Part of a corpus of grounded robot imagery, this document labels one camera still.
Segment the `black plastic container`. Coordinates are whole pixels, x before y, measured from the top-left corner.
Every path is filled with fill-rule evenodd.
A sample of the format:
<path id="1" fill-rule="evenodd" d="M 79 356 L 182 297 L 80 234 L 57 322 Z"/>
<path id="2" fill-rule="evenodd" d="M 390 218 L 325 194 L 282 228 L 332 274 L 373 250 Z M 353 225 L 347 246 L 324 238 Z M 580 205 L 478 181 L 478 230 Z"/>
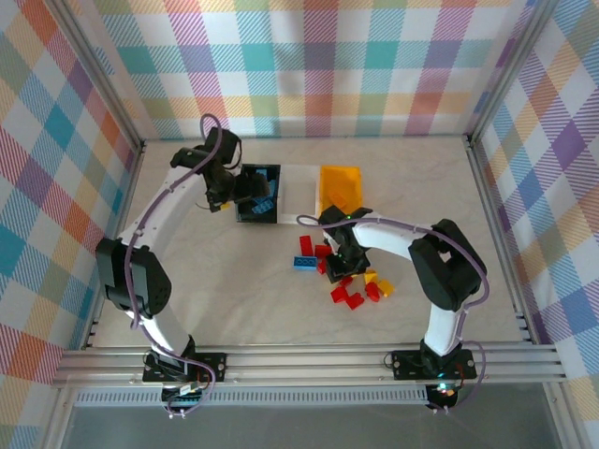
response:
<path id="1" fill-rule="evenodd" d="M 236 217 L 239 223 L 251 223 L 251 224 L 276 224 L 277 223 L 277 197 L 279 190 L 279 179 L 280 179 L 280 165 L 257 165 L 257 164 L 244 164 L 241 166 L 241 174 L 256 174 L 256 170 L 259 168 L 269 168 L 277 172 L 277 179 L 270 182 L 271 196 L 260 197 L 247 202 L 238 202 L 236 204 Z M 266 213 L 255 215 L 251 212 L 251 208 L 264 199 L 270 198 L 275 206 L 273 209 Z"/>

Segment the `white clear plastic container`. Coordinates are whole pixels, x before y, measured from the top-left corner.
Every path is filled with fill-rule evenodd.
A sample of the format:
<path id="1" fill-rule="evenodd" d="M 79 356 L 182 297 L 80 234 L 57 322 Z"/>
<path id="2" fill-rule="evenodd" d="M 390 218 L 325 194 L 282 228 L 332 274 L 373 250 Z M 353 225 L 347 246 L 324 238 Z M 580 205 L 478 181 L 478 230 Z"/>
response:
<path id="1" fill-rule="evenodd" d="M 320 166 L 281 165 L 277 197 L 277 224 L 295 225 L 299 215 L 320 211 Z"/>

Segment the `yellow plastic container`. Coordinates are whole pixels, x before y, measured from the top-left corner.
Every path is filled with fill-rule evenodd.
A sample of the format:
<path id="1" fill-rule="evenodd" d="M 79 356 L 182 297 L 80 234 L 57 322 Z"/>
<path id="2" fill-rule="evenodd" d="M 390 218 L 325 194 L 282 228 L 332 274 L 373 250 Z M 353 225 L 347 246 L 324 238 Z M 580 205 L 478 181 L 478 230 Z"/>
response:
<path id="1" fill-rule="evenodd" d="M 362 206 L 362 177 L 359 167 L 321 166 L 319 175 L 319 213 L 330 206 L 328 191 L 344 191 L 349 196 L 348 206 L 341 210 L 346 215 Z"/>

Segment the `aluminium side rail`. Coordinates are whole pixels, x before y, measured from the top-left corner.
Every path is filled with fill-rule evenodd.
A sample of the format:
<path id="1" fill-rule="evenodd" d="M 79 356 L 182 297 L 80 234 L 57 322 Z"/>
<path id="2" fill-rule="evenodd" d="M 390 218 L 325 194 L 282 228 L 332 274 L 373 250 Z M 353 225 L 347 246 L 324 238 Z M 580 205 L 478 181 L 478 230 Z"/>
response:
<path id="1" fill-rule="evenodd" d="M 115 238 L 125 228 L 128 212 L 131 207 L 132 199 L 136 190 L 139 173 L 143 164 L 146 141 L 142 141 L 136 148 L 132 164 L 132 172 L 126 185 L 124 199 L 117 215 L 118 221 L 114 229 L 109 233 L 109 237 Z M 69 355 L 86 355 L 88 349 L 93 348 L 93 332 L 97 328 L 102 312 L 104 299 L 102 293 L 98 291 L 92 301 L 91 309 L 87 314 L 84 328 L 77 340 L 79 348 L 77 351 L 67 351 L 64 358 Z M 83 382 L 83 388 L 89 386 L 87 380 Z M 68 421 L 79 391 L 82 389 L 76 381 L 66 379 L 63 383 L 58 380 L 57 384 L 51 388 L 51 406 L 48 406 L 43 416 L 43 428 L 41 436 L 37 439 L 35 449 L 60 449 L 68 428 Z"/>
<path id="2" fill-rule="evenodd" d="M 522 286 L 516 264 L 513 261 L 509 241 L 504 232 L 503 222 L 500 217 L 495 198 L 489 180 L 485 175 L 481 156 L 478 154 L 476 145 L 472 137 L 468 134 L 461 137 L 463 147 L 469 162 L 472 174 L 475 180 L 475 186 L 482 203 L 486 221 L 488 223 L 490 236 L 492 239 L 494 252 L 496 253 L 499 267 L 502 273 L 502 279 L 507 288 L 507 294 L 511 301 L 515 318 L 519 324 L 519 329 L 525 331 L 527 339 L 522 337 L 522 344 L 534 349 L 550 350 L 557 356 L 557 365 L 562 368 L 562 361 L 554 343 L 544 339 L 539 332 L 539 325 L 533 318 L 533 309 L 525 298 L 524 287 Z"/>

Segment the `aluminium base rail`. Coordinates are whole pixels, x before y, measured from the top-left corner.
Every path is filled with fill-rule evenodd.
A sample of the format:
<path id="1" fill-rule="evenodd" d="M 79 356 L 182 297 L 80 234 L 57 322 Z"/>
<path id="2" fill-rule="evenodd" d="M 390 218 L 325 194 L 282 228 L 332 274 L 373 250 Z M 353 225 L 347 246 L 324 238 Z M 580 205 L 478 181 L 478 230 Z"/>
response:
<path id="1" fill-rule="evenodd" d="M 415 350 L 416 344 L 244 345 L 205 346 L 204 353 L 225 353 L 226 374 L 219 386 L 375 386 L 395 384 L 393 351 Z M 468 344 L 477 379 L 487 384 L 560 383 L 564 367 L 550 350 L 522 342 Z M 86 355 L 62 358 L 53 379 L 87 387 L 143 384 L 145 348 L 93 347 Z M 405 384 L 469 384 L 472 380 L 404 381 Z"/>

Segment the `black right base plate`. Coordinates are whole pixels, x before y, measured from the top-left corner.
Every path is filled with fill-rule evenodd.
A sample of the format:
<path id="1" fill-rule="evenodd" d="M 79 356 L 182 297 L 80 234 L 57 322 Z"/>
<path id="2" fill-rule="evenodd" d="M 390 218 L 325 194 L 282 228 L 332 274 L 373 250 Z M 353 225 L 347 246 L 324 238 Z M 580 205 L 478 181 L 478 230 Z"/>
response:
<path id="1" fill-rule="evenodd" d="M 473 380 L 477 377 L 473 353 L 457 348 L 449 355 L 421 350 L 393 351 L 391 368 L 397 381 Z"/>

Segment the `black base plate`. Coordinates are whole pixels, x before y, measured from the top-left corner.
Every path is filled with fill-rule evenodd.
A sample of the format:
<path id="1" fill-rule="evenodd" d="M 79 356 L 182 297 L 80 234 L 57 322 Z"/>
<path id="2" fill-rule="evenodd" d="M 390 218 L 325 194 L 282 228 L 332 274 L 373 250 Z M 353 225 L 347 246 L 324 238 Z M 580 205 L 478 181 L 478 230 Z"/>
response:
<path id="1" fill-rule="evenodd" d="M 393 351 L 391 368 L 397 381 L 473 380 L 477 377 L 473 353 L 457 348 L 449 355 L 421 350 Z"/>
<path id="2" fill-rule="evenodd" d="M 225 379 L 225 353 L 195 353 L 191 355 L 191 358 L 210 367 L 215 373 L 216 382 L 222 382 Z M 144 383 L 191 383 L 195 381 L 209 383 L 211 381 L 210 373 L 206 368 L 188 362 L 183 363 L 154 350 L 145 353 L 143 363 L 142 381 Z"/>

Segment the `aluminium frame post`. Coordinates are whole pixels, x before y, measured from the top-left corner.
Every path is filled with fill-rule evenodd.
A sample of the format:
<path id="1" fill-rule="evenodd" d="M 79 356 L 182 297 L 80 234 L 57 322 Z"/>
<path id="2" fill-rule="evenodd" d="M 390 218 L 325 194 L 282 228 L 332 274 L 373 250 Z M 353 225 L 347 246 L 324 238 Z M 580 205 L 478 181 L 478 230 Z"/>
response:
<path id="1" fill-rule="evenodd" d="M 509 88 L 518 76 L 534 44 L 559 3 L 560 0 L 536 0 L 530 19 L 526 22 L 523 31 L 515 41 L 513 49 L 508 53 L 506 65 L 502 69 L 495 87 L 490 91 L 489 98 L 483 105 L 473 130 L 464 135 L 464 141 L 469 149 L 476 146 L 492 123 Z"/>
<path id="2" fill-rule="evenodd" d="M 61 30 L 65 33 L 66 39 L 79 57 L 81 65 L 106 102 L 115 122 L 123 131 L 125 139 L 136 153 L 143 153 L 145 140 L 140 136 L 133 121 L 126 112 L 124 104 L 111 85 L 109 77 L 100 63 L 93 46 L 84 34 L 67 1 L 44 0 L 44 3 L 51 11 L 53 18 L 57 21 Z"/>

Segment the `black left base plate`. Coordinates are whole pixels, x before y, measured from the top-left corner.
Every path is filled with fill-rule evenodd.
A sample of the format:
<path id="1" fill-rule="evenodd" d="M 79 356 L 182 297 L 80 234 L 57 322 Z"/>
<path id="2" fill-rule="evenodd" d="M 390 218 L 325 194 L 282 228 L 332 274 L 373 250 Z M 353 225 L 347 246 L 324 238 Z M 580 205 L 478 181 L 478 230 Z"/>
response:
<path id="1" fill-rule="evenodd" d="M 210 367 L 215 373 L 216 382 L 222 382 L 225 379 L 225 353 L 195 353 L 191 355 L 191 358 Z M 195 381 L 209 383 L 211 381 L 210 373 L 206 368 L 188 362 L 183 363 L 154 350 L 145 353 L 143 363 L 142 381 L 144 383 L 191 383 Z"/>

